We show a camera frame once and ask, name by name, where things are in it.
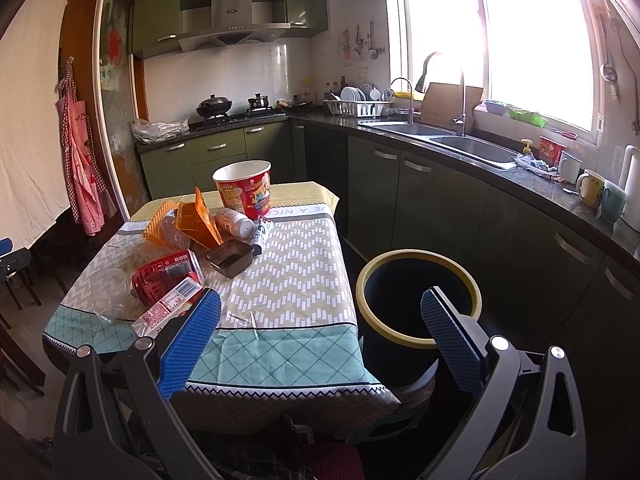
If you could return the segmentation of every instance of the yellow mug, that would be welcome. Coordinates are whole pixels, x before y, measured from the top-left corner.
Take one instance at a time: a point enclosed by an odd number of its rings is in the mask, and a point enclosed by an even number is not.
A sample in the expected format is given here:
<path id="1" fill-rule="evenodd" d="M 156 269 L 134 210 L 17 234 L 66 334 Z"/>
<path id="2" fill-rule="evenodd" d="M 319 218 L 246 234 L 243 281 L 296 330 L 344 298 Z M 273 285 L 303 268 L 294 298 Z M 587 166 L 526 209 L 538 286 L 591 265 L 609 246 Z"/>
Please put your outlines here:
<path id="1" fill-rule="evenodd" d="M 602 200 L 602 190 L 604 189 L 604 177 L 595 171 L 584 170 L 575 183 L 580 198 L 589 207 L 597 209 Z"/>

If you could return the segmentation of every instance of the blue gripper pad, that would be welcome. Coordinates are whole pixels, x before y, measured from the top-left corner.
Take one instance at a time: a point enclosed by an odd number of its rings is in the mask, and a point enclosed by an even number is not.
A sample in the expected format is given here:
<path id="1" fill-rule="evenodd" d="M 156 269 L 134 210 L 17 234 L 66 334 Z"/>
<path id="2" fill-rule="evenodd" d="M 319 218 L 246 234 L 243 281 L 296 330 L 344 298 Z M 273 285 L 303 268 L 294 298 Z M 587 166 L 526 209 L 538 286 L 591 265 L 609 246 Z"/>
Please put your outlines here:
<path id="1" fill-rule="evenodd" d="M 420 313 L 458 387 L 478 398 L 484 388 L 484 361 L 464 335 L 458 320 L 432 289 L 422 294 Z"/>
<path id="2" fill-rule="evenodd" d="M 215 290 L 205 289 L 194 312 L 188 314 L 180 332 L 175 335 L 171 345 L 160 360 L 160 379 L 158 390 L 165 400 L 184 389 L 189 376 L 202 355 L 204 347 L 211 338 L 220 321 L 222 304 Z"/>

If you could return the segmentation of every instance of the white kettle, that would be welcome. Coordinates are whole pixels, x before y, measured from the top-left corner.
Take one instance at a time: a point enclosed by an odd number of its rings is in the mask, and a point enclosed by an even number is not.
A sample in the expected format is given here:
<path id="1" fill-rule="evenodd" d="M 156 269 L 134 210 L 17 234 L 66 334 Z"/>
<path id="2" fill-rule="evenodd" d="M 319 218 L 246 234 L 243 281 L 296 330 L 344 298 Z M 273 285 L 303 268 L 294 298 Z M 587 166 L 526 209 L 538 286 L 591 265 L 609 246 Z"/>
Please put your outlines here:
<path id="1" fill-rule="evenodd" d="M 640 231 L 640 150 L 631 144 L 626 147 L 618 184 L 628 195 L 621 218 Z"/>

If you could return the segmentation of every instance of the cutting board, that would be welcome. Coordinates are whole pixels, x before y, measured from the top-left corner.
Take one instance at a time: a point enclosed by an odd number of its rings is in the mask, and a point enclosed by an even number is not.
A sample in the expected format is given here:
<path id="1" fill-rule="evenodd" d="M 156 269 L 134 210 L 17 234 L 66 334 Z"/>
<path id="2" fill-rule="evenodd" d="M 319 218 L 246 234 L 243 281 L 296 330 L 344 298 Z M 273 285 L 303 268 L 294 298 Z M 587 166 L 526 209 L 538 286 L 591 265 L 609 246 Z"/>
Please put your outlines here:
<path id="1" fill-rule="evenodd" d="M 468 134 L 474 127 L 473 111 L 482 102 L 482 88 L 466 87 L 466 127 Z M 437 126 L 445 130 L 455 130 L 453 119 L 460 116 L 460 85 L 450 83 L 430 83 L 422 99 L 420 117 L 417 123 Z"/>

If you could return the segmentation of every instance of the red container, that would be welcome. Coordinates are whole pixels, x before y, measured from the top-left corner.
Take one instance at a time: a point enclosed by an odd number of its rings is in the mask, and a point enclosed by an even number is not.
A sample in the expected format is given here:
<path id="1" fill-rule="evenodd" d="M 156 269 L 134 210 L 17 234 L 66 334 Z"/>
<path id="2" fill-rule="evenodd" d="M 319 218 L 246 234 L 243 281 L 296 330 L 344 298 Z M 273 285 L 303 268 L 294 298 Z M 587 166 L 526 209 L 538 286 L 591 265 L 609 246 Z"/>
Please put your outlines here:
<path id="1" fill-rule="evenodd" d="M 145 306 L 153 306 L 187 276 L 204 284 L 198 259 L 188 249 L 140 267 L 131 276 L 131 286 Z"/>
<path id="2" fill-rule="evenodd" d="M 225 207 L 255 220 L 269 211 L 270 173 L 270 162 L 246 160 L 220 168 L 213 174 L 213 180 Z"/>
<path id="3" fill-rule="evenodd" d="M 566 146 L 563 146 L 559 142 L 554 142 L 551 139 L 540 136 L 540 158 L 544 160 L 550 166 L 558 166 L 560 163 L 560 155 L 562 150 L 566 150 Z"/>

